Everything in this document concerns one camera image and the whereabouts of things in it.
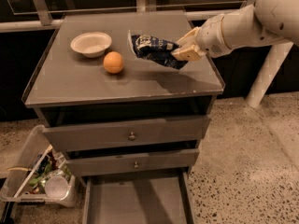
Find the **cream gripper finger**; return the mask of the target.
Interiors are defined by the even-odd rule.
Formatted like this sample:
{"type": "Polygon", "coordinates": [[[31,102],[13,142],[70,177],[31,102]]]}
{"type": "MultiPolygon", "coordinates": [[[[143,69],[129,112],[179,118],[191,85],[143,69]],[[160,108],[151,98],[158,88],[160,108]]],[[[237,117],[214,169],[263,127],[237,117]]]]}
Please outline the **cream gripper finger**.
{"type": "Polygon", "coordinates": [[[197,45],[175,49],[171,54],[178,61],[198,61],[206,55],[197,45]]]}
{"type": "Polygon", "coordinates": [[[196,43],[196,37],[197,37],[199,31],[200,31],[199,27],[194,27],[185,36],[181,37],[177,41],[177,43],[180,46],[185,46],[185,45],[188,45],[188,44],[195,44],[196,43]]]}

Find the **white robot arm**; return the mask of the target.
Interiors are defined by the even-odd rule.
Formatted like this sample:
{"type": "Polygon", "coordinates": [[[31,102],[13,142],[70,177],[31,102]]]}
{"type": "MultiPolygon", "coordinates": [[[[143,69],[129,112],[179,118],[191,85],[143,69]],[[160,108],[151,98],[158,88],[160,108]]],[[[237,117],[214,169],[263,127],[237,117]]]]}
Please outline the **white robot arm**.
{"type": "Polygon", "coordinates": [[[218,58],[235,49],[286,41],[299,45],[299,0],[256,0],[193,28],[178,40],[172,55],[179,61],[196,61],[205,55],[218,58]]]}

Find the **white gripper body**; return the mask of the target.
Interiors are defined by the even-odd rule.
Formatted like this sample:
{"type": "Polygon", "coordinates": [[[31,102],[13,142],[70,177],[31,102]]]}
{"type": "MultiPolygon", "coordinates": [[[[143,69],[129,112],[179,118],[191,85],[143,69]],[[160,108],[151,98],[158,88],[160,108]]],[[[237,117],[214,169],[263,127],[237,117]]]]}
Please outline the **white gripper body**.
{"type": "Polygon", "coordinates": [[[226,45],[221,29],[224,15],[219,14],[204,22],[197,35],[197,44],[212,58],[228,55],[232,50],[226,45]]]}

